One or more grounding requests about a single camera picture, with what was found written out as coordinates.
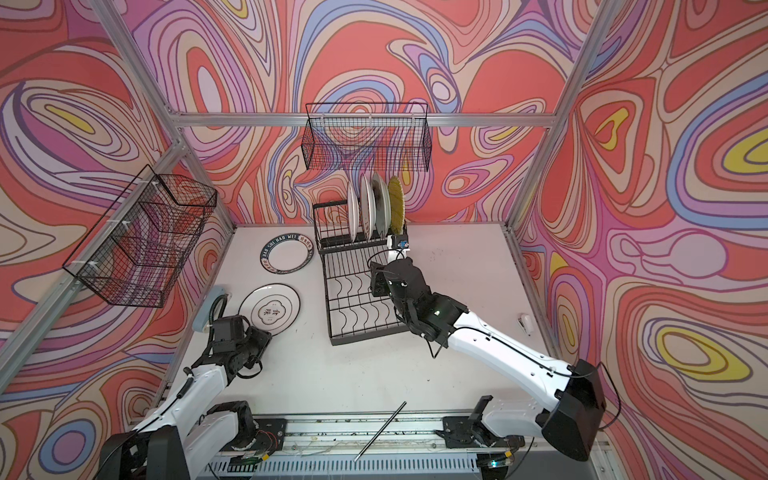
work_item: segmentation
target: dish rack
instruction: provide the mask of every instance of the dish rack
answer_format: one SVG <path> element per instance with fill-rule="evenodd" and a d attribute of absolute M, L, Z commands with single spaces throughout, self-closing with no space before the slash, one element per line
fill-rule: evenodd
<path fill-rule="evenodd" d="M 71 262 L 78 244 L 62 266 L 110 305 L 161 308 L 216 202 L 212 187 L 183 175 L 154 174 L 96 251 Z"/>
<path fill-rule="evenodd" d="M 349 235 L 347 200 L 313 205 L 315 241 L 323 262 L 328 336 L 331 345 L 344 345 L 407 332 L 397 320 L 388 297 L 371 294 L 369 260 L 386 264 L 386 234 Z"/>

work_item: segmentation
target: light blue object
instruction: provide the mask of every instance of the light blue object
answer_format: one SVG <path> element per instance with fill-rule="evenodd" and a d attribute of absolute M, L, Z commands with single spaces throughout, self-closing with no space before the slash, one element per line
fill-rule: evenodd
<path fill-rule="evenodd" d="M 192 320 L 192 330 L 195 332 L 202 332 L 205 328 L 205 324 L 208 323 L 208 315 L 210 315 L 210 307 L 214 304 L 214 301 L 219 295 L 226 293 L 224 287 L 221 285 L 214 285 L 208 292 L 208 296 L 205 297 L 203 305 L 197 311 L 197 316 Z"/>

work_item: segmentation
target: colorful wallpaper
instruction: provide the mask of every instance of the colorful wallpaper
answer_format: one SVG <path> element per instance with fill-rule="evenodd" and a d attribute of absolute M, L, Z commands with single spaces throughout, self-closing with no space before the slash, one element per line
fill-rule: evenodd
<path fill-rule="evenodd" d="M 0 3 L 0 343 L 168 147 L 86 4 Z M 0 478 L 89 478 L 101 443 L 149 406 L 224 235 L 212 218 L 162 310 L 78 296 L 0 396 Z"/>
<path fill-rule="evenodd" d="M 553 111 L 594 0 L 120 2 L 172 108 L 301 112 L 309 101 Z M 444 132 L 446 137 L 452 131 Z"/>
<path fill-rule="evenodd" d="M 429 172 L 399 174 L 407 219 L 505 221 L 544 129 L 456 130 L 453 151 L 433 146 Z M 360 192 L 360 172 L 306 170 L 301 133 L 294 127 L 185 129 L 238 224 L 312 223 L 312 205 L 346 198 L 350 178 Z M 391 173 L 382 172 L 387 178 Z"/>
<path fill-rule="evenodd" d="M 768 4 L 629 1 L 515 225 L 628 478 L 768 478 L 767 145 Z"/>

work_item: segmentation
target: metal stick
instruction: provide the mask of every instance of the metal stick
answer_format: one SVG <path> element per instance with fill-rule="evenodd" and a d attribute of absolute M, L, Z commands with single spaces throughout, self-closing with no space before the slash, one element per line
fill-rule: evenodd
<path fill-rule="evenodd" d="M 376 432 L 376 434 L 373 436 L 373 438 L 372 438 L 372 439 L 370 439 L 370 440 L 368 441 L 368 443 L 366 443 L 366 446 L 362 447 L 362 450 L 360 450 L 360 453 L 358 453 L 358 454 L 357 454 L 357 456 L 356 456 L 356 457 L 355 457 L 355 459 L 353 460 L 353 463 L 354 463 L 354 462 L 357 462 L 357 459 L 358 459 L 358 458 L 360 458 L 360 456 L 361 456 L 363 453 L 365 453 L 365 452 L 366 452 L 366 450 L 367 450 L 367 449 L 369 449 L 371 445 L 373 445 L 373 443 L 376 441 L 376 439 L 379 437 L 379 435 L 381 435 L 381 434 L 382 434 L 382 432 L 384 431 L 384 429 L 385 429 L 385 428 L 386 428 L 386 427 L 387 427 L 387 426 L 388 426 L 390 423 L 392 423 L 392 420 L 394 420 L 394 419 L 395 419 L 395 417 L 397 416 L 397 414 L 398 414 L 398 413 L 400 413 L 400 410 L 402 410 L 402 407 L 404 407 L 404 406 L 406 406 L 406 402 L 403 402 L 403 403 L 402 403 L 402 405 L 401 405 L 401 406 L 400 406 L 400 407 L 399 407 L 397 410 L 395 410 L 395 413 L 393 413 L 393 414 L 392 414 L 392 416 L 391 416 L 391 417 L 389 417 L 389 419 L 388 419 L 386 422 L 384 422 L 384 425 L 382 425 L 382 428 L 380 428 L 380 429 L 379 429 L 379 431 L 378 431 L 378 432 Z"/>

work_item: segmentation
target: wire basket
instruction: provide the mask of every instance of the wire basket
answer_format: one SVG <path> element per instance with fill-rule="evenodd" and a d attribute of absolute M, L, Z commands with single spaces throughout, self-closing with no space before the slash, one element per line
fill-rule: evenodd
<path fill-rule="evenodd" d="M 96 251 L 84 262 L 70 262 L 78 245 L 63 267 L 111 305 L 160 308 L 216 202 L 212 187 L 181 175 L 155 174 L 128 212 L 111 220 L 116 226 Z"/>
<path fill-rule="evenodd" d="M 332 345 L 408 331 L 388 297 L 371 294 L 369 260 L 386 264 L 386 235 L 349 234 L 346 200 L 313 205 L 315 241 L 323 262 L 328 336 Z"/>
<path fill-rule="evenodd" d="M 301 142 L 307 170 L 428 171 L 426 103 L 311 103 Z"/>

